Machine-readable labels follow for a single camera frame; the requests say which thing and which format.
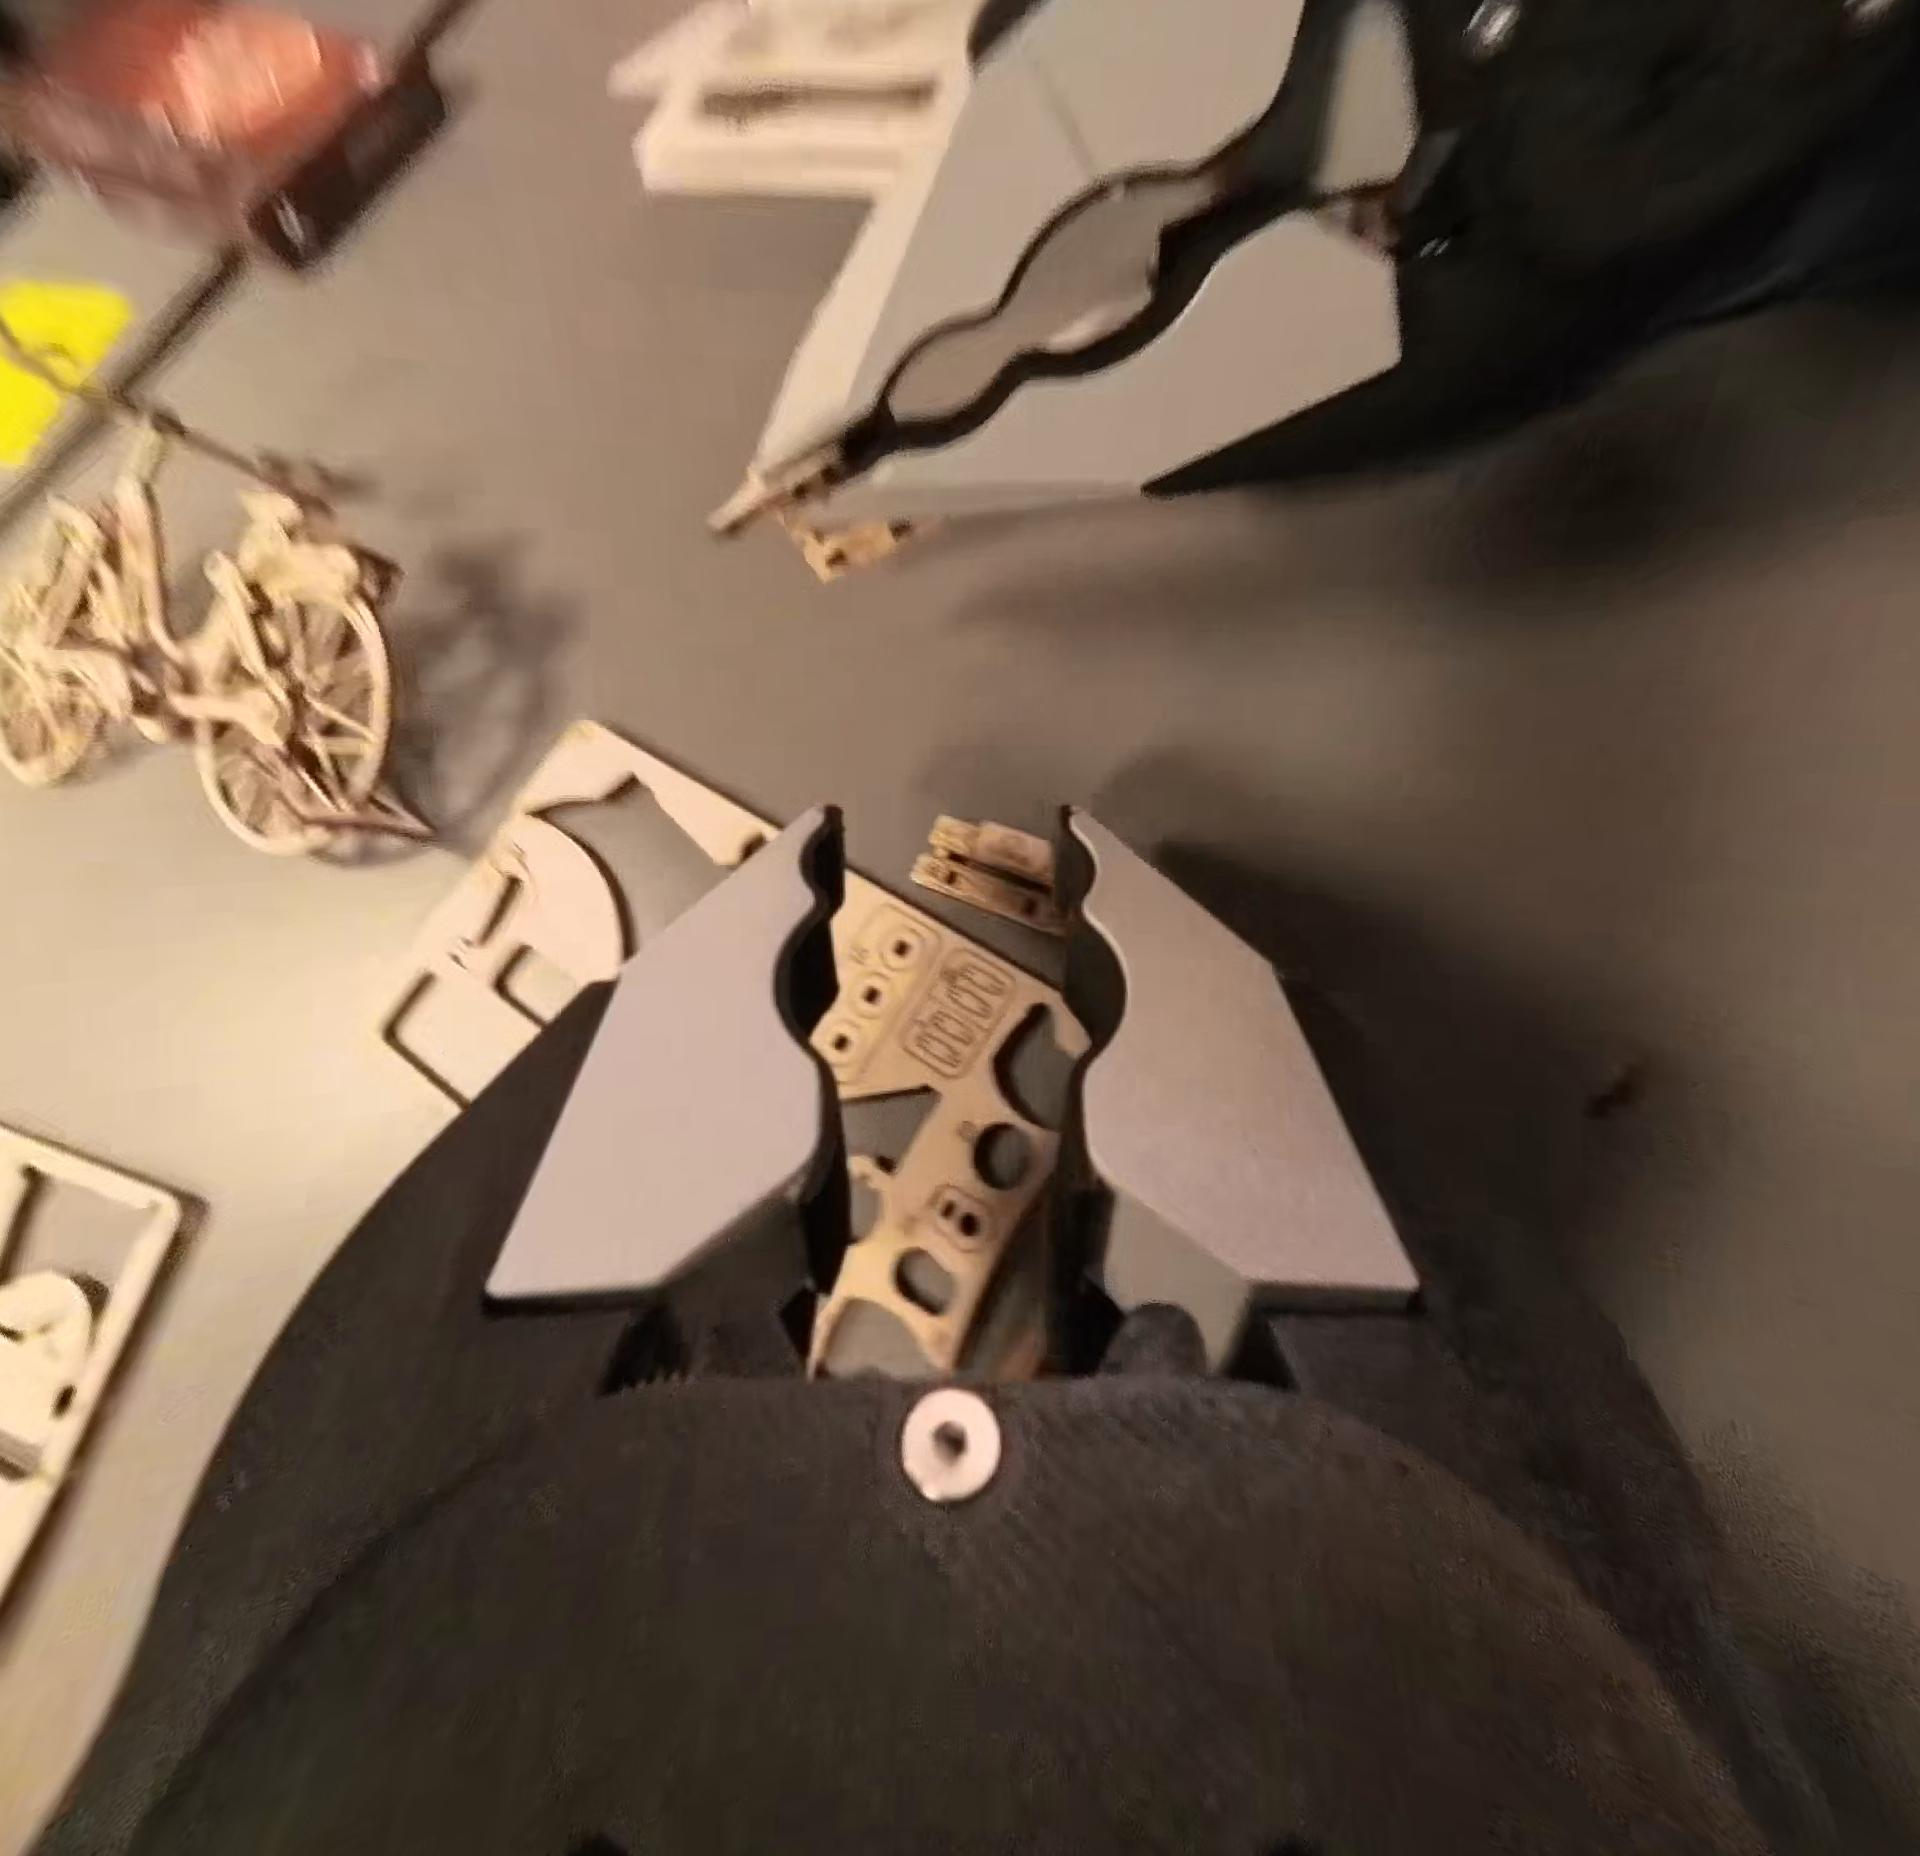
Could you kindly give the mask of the yellow sticker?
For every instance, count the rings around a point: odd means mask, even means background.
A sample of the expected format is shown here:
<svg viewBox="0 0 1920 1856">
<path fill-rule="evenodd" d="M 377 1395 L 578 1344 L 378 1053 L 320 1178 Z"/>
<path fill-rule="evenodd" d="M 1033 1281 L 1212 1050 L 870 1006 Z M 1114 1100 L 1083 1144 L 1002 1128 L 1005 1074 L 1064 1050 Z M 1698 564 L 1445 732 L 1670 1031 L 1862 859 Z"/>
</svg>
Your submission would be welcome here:
<svg viewBox="0 0 1920 1856">
<path fill-rule="evenodd" d="M 58 378 L 42 378 L 3 345 L 3 472 L 22 472 L 73 414 L 67 385 L 113 354 L 136 323 L 136 306 L 110 284 L 5 278 L 3 323 Z"/>
</svg>

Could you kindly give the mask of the small layered wooden model part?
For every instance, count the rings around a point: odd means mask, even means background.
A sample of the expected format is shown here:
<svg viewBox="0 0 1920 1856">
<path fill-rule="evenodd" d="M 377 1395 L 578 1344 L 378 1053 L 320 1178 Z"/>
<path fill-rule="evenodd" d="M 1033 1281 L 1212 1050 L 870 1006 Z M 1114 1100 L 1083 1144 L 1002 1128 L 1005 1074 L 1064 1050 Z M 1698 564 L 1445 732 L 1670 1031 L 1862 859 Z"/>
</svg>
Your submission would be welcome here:
<svg viewBox="0 0 1920 1856">
<path fill-rule="evenodd" d="M 910 881 L 964 906 L 1064 936 L 1054 842 L 1002 821 L 941 817 Z"/>
</svg>

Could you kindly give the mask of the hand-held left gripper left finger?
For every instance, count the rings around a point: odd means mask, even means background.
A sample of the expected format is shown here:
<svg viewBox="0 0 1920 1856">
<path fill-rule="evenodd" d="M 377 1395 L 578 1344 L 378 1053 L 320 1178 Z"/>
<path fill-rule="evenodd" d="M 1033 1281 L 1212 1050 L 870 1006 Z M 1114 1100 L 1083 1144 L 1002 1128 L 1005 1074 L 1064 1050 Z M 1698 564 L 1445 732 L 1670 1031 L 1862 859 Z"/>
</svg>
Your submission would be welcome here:
<svg viewBox="0 0 1920 1856">
<path fill-rule="evenodd" d="M 817 804 L 641 939 L 488 1270 L 493 1307 L 654 1295 L 764 1238 L 835 1281 L 845 1124 L 814 1031 L 844 898 L 844 809 Z"/>
</svg>

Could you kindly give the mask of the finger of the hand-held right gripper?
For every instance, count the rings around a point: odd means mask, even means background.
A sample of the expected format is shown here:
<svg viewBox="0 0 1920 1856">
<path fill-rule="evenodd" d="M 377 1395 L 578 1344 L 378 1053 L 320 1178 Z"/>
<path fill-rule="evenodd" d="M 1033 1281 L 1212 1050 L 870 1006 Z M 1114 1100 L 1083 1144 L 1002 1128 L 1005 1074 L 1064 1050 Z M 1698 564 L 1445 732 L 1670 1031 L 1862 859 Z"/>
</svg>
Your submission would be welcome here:
<svg viewBox="0 0 1920 1856">
<path fill-rule="evenodd" d="M 1288 212 L 1396 260 L 1416 146 L 1406 0 L 1033 0 L 870 215 L 751 469 L 835 456 L 839 488 L 1032 354 L 1105 366 Z"/>
<path fill-rule="evenodd" d="M 1083 372 L 1023 360 L 954 438 L 886 453 L 817 525 L 999 517 L 1142 497 L 1256 431 L 1390 372 L 1397 265 L 1288 212 L 1228 250 L 1175 320 Z"/>
</svg>

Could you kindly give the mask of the red and black box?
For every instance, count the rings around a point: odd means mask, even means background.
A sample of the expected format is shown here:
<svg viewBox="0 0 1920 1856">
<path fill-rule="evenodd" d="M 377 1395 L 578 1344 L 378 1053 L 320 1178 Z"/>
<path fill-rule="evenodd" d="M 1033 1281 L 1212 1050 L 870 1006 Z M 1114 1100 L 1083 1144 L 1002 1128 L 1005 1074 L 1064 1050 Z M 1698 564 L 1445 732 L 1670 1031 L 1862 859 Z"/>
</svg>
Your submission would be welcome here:
<svg viewBox="0 0 1920 1856">
<path fill-rule="evenodd" d="M 151 235 L 324 265 L 443 130 L 416 50 L 245 0 L 83 0 L 3 69 L 3 150 Z"/>
</svg>

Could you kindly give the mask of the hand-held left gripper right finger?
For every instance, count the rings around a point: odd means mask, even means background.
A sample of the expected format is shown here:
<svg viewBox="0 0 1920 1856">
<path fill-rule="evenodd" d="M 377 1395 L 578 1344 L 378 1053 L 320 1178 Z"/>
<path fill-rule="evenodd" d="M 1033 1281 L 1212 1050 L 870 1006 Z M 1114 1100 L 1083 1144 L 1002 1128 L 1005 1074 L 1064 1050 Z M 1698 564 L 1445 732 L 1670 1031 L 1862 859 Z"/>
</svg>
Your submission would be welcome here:
<svg viewBox="0 0 1920 1856">
<path fill-rule="evenodd" d="M 1406 1315 L 1421 1273 L 1274 962 L 1087 806 L 1064 806 L 1064 1269 L 1178 1312 L 1228 1370 L 1262 1312 Z"/>
</svg>

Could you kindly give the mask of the wooden bicycle model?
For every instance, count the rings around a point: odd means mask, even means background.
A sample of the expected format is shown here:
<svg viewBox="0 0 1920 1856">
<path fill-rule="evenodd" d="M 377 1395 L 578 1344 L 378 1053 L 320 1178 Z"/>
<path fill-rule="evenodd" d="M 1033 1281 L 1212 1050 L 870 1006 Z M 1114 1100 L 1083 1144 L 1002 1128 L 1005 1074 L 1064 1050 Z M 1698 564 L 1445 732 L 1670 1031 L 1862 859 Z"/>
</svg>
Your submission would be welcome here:
<svg viewBox="0 0 1920 1856">
<path fill-rule="evenodd" d="M 3 768 L 57 787 L 127 733 L 186 749 L 211 814 L 259 855 L 350 859 L 430 842 L 390 787 L 397 671 L 381 602 L 397 567 L 281 489 L 240 489 L 240 530 L 204 557 L 207 608 L 180 627 L 160 475 L 133 447 L 94 505 L 47 498 L 3 572 Z"/>
</svg>

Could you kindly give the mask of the cut-out wooden parts sheet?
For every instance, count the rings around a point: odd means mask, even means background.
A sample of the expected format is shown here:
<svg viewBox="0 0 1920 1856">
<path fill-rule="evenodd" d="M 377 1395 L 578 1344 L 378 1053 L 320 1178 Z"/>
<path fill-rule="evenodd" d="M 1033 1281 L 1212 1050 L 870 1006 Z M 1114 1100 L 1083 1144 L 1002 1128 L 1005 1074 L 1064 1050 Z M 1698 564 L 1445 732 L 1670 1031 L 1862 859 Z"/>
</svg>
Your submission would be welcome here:
<svg viewBox="0 0 1920 1856">
<path fill-rule="evenodd" d="M 572 723 L 430 914 L 378 1014 L 378 1041 L 449 1105 L 468 1107 L 641 947 L 645 925 L 623 878 L 562 826 L 568 809 L 638 789 L 723 873 L 778 830 L 603 723 Z M 860 873 L 845 873 L 832 936 L 838 1002 L 814 1046 L 839 1100 L 918 1100 L 923 1118 L 899 1153 L 849 1144 L 872 1216 L 832 1292 L 805 1310 L 808 1369 L 1036 1376 L 1056 1112 L 1015 1081 L 1015 1050 L 1049 1031 L 1078 1060 L 1087 1034 L 1054 986 Z"/>
<path fill-rule="evenodd" d="M 3 1128 L 3 1611 L 176 1295 L 201 1216 L 193 1194 Z"/>
</svg>

